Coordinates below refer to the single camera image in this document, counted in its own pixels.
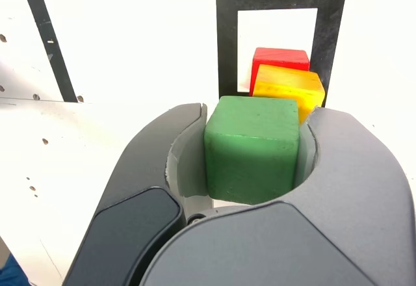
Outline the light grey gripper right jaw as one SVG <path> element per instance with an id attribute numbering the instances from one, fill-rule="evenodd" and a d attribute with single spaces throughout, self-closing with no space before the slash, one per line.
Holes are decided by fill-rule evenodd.
<path id="1" fill-rule="evenodd" d="M 261 205 L 203 218 L 155 256 L 143 285 L 414 285 L 415 211 L 394 155 L 351 115 L 306 121 L 309 177 Z"/>

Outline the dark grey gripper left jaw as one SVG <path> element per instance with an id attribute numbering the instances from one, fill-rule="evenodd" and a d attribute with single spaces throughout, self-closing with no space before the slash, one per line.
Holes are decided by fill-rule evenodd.
<path id="1" fill-rule="evenodd" d="M 207 107 L 176 106 L 121 154 L 65 285 L 138 285 L 155 254 L 188 219 L 212 208 L 203 133 Z"/>

